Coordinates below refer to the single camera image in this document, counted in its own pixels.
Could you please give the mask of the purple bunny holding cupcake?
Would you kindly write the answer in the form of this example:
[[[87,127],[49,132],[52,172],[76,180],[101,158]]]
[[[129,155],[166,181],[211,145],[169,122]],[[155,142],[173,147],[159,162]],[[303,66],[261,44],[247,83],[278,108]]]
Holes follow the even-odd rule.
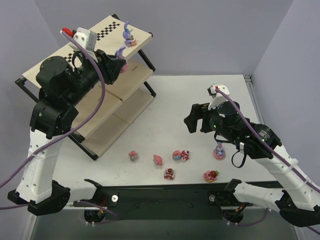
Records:
[[[135,37],[132,35],[132,30],[128,29],[128,25],[130,24],[130,21],[126,21],[124,23],[124,31],[122,33],[122,37],[124,38],[124,44],[129,48],[133,47],[137,44],[137,41]]]

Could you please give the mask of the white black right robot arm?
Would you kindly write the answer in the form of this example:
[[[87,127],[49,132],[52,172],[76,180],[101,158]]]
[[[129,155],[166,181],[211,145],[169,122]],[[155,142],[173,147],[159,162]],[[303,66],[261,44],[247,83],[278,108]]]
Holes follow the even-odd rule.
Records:
[[[208,103],[193,104],[183,120],[188,131],[197,130],[202,121],[202,133],[214,132],[223,143],[232,144],[243,156],[262,165],[281,185],[266,188],[233,179],[227,190],[239,202],[269,208],[296,227],[310,227],[320,223],[320,188],[299,168],[279,137],[266,125],[250,122],[243,116],[237,102],[225,101],[216,108]]]

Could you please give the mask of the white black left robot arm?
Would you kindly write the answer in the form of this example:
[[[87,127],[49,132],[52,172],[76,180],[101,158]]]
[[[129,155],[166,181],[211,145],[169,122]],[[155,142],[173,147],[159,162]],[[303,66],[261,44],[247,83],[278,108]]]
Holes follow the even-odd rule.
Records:
[[[65,135],[73,129],[78,115],[76,105],[99,80],[113,84],[126,60],[102,50],[90,59],[77,51],[80,67],[73,67],[62,56],[44,60],[36,75],[39,99],[30,119],[30,146],[27,163],[18,187],[8,193],[17,205],[27,205],[36,216],[60,212],[69,202],[91,200],[100,189],[93,180],[59,183],[53,179]]]

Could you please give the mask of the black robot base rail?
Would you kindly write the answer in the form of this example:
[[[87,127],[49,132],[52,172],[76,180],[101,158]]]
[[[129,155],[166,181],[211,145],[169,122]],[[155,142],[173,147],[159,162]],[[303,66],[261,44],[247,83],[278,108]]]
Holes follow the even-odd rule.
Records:
[[[106,207],[112,220],[219,220],[242,203],[224,192],[226,183],[102,187],[92,200],[73,202],[85,207],[89,221],[98,218],[90,204]]]

